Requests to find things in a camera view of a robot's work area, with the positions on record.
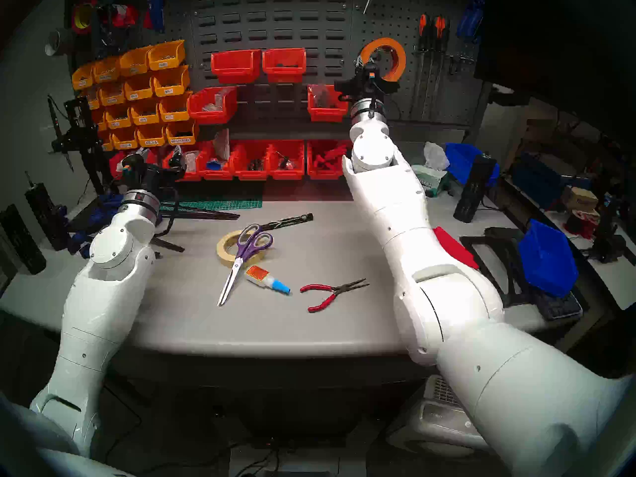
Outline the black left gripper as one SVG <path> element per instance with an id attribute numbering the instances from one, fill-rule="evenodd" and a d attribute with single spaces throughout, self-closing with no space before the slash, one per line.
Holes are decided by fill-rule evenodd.
<path id="1" fill-rule="evenodd" d="M 142 146 L 136 155 L 148 160 L 150 148 Z M 166 190 L 173 188 L 178 179 L 184 176 L 183 149 L 180 144 L 174 146 L 172 156 L 168 160 L 168 168 L 148 164 L 144 161 L 130 163 L 131 190 Z"/>

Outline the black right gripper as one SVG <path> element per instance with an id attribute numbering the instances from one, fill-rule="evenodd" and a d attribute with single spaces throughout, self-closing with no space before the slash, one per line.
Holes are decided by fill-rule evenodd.
<path id="1" fill-rule="evenodd" d="M 384 53 L 373 53 L 373 64 L 377 67 L 378 78 L 384 77 Z M 367 79 L 366 61 L 358 56 L 355 61 L 354 79 L 335 82 L 335 92 L 338 100 L 343 102 L 357 102 L 362 99 L 379 99 L 383 101 L 386 95 L 399 90 L 399 82 L 384 79 Z"/>

